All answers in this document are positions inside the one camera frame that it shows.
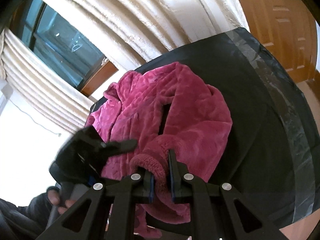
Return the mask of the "person's left hand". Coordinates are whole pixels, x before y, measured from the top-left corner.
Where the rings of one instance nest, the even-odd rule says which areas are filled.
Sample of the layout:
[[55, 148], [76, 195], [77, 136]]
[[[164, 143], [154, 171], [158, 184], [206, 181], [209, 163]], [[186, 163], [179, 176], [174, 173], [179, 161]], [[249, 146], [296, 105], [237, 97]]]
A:
[[65, 201], [64, 204], [61, 204], [60, 203], [60, 195], [54, 189], [48, 190], [47, 197], [48, 197], [50, 203], [53, 206], [57, 207], [57, 211], [60, 215], [64, 214], [76, 202], [76, 200], [68, 199]]

